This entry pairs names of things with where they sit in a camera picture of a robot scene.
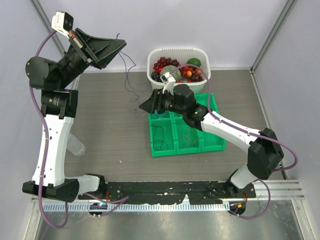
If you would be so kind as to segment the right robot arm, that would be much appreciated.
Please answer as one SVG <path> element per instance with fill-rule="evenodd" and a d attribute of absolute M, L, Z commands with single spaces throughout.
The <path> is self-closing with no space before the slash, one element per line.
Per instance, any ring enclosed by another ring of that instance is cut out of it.
<path fill-rule="evenodd" d="M 273 130 L 244 127 L 222 117 L 198 103 L 186 84 L 175 86 L 172 92 L 154 89 L 139 108 L 149 114 L 166 111 L 179 114 L 189 127 L 221 137 L 243 150 L 247 154 L 247 163 L 235 170 L 225 183 L 230 197 L 238 197 L 248 184 L 257 179 L 267 180 L 284 157 Z"/>

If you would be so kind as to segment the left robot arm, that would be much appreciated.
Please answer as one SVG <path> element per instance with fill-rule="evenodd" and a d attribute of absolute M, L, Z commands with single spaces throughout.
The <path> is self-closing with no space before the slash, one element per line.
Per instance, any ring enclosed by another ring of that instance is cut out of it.
<path fill-rule="evenodd" d="M 85 174 L 65 176 L 65 156 L 69 134 L 76 118 L 79 92 L 68 86 L 88 67 L 104 69 L 126 46 L 123 39 L 94 37 L 81 29 L 65 32 L 70 45 L 59 61 L 39 54 L 25 65 L 30 90 L 40 90 L 40 102 L 34 105 L 42 122 L 42 140 L 35 172 L 23 183 L 26 194 L 71 203 L 90 194 L 100 200 L 107 192 L 104 176 Z"/>

